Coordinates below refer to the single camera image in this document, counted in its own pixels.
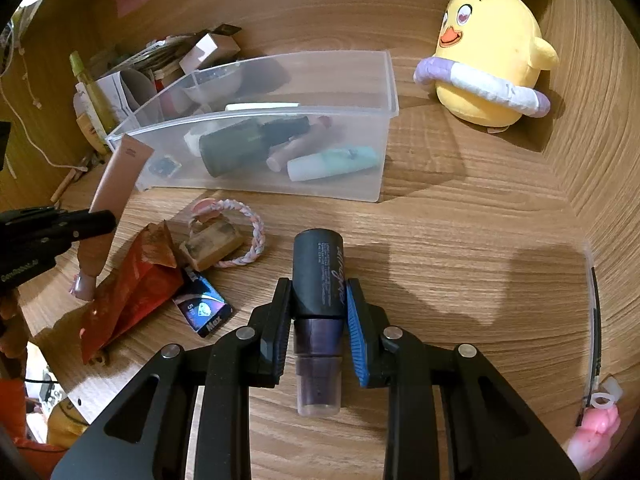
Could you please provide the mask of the left hand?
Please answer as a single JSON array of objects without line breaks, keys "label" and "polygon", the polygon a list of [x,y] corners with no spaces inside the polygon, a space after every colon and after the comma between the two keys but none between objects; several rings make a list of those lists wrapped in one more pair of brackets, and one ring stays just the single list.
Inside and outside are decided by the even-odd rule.
[{"label": "left hand", "polygon": [[21,378],[25,374],[30,333],[17,290],[1,296],[1,378]]}]

